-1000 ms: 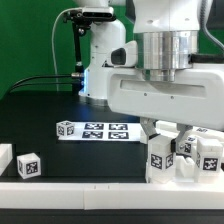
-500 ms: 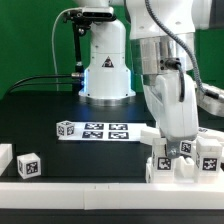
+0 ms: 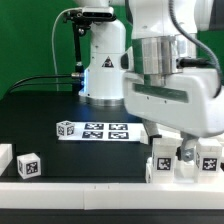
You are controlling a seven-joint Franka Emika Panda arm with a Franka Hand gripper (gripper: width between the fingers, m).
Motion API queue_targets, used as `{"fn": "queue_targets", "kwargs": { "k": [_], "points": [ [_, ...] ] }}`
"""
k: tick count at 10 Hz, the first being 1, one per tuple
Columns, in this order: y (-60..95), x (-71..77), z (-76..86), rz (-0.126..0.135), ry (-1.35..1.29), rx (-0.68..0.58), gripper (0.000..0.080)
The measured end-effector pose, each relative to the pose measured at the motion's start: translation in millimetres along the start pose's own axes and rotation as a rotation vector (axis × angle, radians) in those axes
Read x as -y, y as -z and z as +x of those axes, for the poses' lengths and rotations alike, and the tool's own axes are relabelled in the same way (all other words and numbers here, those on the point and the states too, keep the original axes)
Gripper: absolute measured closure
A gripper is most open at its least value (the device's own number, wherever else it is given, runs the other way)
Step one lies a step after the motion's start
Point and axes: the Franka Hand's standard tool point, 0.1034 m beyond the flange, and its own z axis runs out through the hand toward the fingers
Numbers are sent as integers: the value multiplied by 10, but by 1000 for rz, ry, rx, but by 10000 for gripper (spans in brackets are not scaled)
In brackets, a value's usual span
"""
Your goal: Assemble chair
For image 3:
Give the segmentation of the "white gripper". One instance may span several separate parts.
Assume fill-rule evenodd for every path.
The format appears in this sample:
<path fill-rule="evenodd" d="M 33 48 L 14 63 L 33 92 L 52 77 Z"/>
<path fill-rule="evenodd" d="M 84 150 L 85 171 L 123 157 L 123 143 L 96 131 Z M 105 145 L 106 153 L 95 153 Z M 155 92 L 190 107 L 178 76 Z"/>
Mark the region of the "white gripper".
<path fill-rule="evenodd" d="M 144 119 L 149 137 L 162 137 L 156 123 L 181 131 L 176 155 L 179 161 L 189 162 L 194 159 L 198 137 L 224 132 L 224 87 L 214 97 L 217 84 L 215 69 L 185 68 L 167 76 L 164 87 L 145 85 L 143 75 L 126 72 L 124 104 L 129 114 Z"/>

